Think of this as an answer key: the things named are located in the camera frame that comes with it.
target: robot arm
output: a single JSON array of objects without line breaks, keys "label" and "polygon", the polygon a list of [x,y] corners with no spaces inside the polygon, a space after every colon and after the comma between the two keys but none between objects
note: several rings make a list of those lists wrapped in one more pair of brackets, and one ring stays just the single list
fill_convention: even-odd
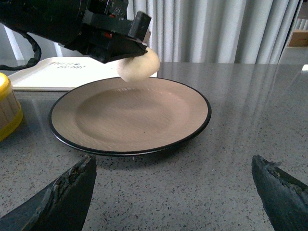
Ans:
[{"label": "robot arm", "polygon": [[127,20],[127,6],[128,0],[0,0],[0,22],[107,63],[146,53],[151,18],[138,12]]}]

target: gray countertop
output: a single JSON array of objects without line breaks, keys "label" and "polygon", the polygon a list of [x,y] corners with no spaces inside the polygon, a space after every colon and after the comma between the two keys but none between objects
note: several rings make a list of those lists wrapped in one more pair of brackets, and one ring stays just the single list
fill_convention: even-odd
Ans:
[{"label": "gray countertop", "polygon": [[[205,95],[212,118],[180,149],[97,156],[83,230],[273,230],[251,174],[252,156],[308,183],[308,73],[301,65],[165,63],[159,77]],[[85,153],[58,141],[47,115],[63,92],[16,92],[25,117],[0,142],[0,217]]]}]

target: white curtain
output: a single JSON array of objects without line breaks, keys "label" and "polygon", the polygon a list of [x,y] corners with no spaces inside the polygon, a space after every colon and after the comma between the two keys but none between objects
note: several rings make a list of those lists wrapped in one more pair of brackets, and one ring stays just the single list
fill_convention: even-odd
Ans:
[{"label": "white curtain", "polygon": [[308,19],[298,18],[296,20],[295,29],[308,30]]},{"label": "white curtain", "polygon": [[[302,0],[129,0],[152,17],[149,47],[162,62],[276,64]],[[42,59],[80,56],[34,36]],[[0,25],[0,58],[29,59],[30,45]]]}]

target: bread roll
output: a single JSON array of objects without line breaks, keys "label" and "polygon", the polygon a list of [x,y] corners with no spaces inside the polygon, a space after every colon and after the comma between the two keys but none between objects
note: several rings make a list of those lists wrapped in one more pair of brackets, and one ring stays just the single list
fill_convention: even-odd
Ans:
[{"label": "bread roll", "polygon": [[117,61],[117,72],[126,82],[144,80],[159,70],[160,61],[155,51],[146,48],[142,56],[121,59]]}]

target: plate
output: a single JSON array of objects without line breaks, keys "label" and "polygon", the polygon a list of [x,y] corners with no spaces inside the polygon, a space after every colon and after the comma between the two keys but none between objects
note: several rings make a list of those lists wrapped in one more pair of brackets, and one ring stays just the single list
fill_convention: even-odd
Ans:
[{"label": "plate", "polygon": [[51,108],[49,125],[63,143],[109,156],[151,154],[197,136],[211,118],[195,89],[162,78],[126,83],[121,78],[73,89]]}]

